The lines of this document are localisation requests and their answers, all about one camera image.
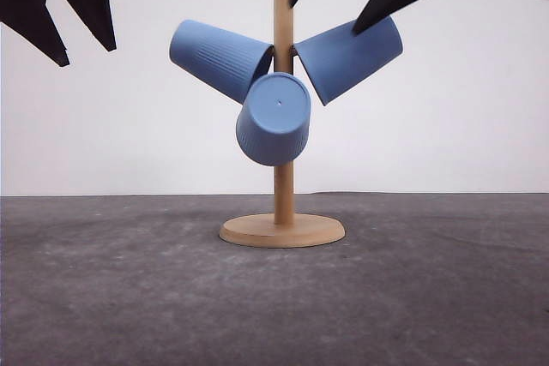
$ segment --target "gray table surface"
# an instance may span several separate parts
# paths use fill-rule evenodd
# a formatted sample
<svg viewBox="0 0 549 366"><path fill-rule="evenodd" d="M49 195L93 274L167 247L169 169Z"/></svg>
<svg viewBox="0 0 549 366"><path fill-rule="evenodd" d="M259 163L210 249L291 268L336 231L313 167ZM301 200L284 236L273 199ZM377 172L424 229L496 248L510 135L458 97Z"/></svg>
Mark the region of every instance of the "gray table surface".
<svg viewBox="0 0 549 366"><path fill-rule="evenodd" d="M3 198L2 365L549 365L549 195L297 206L347 236L217 237L268 195Z"/></svg>

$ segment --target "white backdrop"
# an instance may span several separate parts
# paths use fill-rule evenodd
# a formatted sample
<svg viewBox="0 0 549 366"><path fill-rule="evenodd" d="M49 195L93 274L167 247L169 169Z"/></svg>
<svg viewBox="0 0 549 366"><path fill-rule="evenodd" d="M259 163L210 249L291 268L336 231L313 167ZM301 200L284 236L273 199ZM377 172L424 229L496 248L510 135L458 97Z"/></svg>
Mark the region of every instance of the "white backdrop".
<svg viewBox="0 0 549 366"><path fill-rule="evenodd" d="M63 69L3 28L3 194L271 192L238 148L239 105L167 51L186 18L271 41L272 0L111 1L107 53L48 0ZM365 2L300 0L296 41ZM310 89L296 191L549 191L549 0L422 0L394 19L402 56L328 107ZM296 75L311 85L297 59Z"/></svg>

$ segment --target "wooden stand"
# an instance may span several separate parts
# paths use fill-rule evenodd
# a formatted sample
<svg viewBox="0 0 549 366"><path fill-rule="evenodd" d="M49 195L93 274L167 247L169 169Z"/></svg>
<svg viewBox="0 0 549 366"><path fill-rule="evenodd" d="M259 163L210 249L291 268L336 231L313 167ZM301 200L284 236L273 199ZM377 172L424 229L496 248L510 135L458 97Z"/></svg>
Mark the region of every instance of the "wooden stand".
<svg viewBox="0 0 549 366"><path fill-rule="evenodd" d="M274 71L293 73L293 10L288 0L274 0ZM345 236L331 218L295 214L293 162L274 168L274 213L231 219L220 237L231 243L262 248L299 248L335 242Z"/></svg>

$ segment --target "ribbed cup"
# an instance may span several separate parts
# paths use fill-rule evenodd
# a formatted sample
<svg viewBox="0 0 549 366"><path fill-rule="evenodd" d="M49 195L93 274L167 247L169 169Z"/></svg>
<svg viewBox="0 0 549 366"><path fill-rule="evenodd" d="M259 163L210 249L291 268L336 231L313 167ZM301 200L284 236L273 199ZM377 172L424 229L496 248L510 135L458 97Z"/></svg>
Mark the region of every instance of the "ribbed cup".
<svg viewBox="0 0 549 366"><path fill-rule="evenodd" d="M401 36L390 17L358 35L353 24L350 21L295 45L323 105L402 53Z"/></svg>
<svg viewBox="0 0 549 366"><path fill-rule="evenodd" d="M172 37L170 58L240 104L251 84L268 72L272 45L198 21L183 21Z"/></svg>
<svg viewBox="0 0 549 366"><path fill-rule="evenodd" d="M299 156L309 137L311 98L292 75L275 72L251 87L237 120L237 140L252 160L284 165Z"/></svg>

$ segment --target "round wooden base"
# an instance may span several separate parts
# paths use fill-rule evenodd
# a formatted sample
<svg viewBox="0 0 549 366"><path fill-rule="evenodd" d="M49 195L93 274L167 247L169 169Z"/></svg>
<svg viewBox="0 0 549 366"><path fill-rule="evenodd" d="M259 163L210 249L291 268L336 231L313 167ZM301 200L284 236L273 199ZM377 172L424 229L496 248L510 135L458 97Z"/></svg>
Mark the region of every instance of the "round wooden base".
<svg viewBox="0 0 549 366"><path fill-rule="evenodd" d="M275 225L275 216L253 214L225 222L220 237L230 243L258 248L303 248L340 240L343 225L335 219L313 214L295 214L293 225Z"/></svg>

